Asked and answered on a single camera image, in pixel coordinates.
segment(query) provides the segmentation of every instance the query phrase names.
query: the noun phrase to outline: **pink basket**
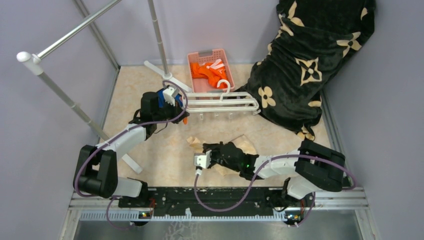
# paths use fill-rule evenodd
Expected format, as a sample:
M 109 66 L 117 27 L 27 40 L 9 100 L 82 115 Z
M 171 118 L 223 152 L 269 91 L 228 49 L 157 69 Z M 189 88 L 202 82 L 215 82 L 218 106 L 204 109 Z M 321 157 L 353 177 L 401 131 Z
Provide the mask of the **pink basket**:
M 201 51 L 201 52 L 192 52 L 187 55 L 188 64 L 191 63 L 199 63 L 200 65 L 203 63 L 213 63 L 217 59 L 221 59 L 225 65 L 225 72 L 228 77 L 228 82 L 230 85 L 230 91 L 234 90 L 234 81 L 233 76 L 231 76 L 230 66 L 228 65 L 227 56 L 225 55 L 224 49 L 213 49 L 209 51 Z M 191 85 L 193 86 L 194 93 L 215 93 L 222 92 L 225 89 L 215 88 L 208 83 L 207 78 L 193 78 L 190 73 Z

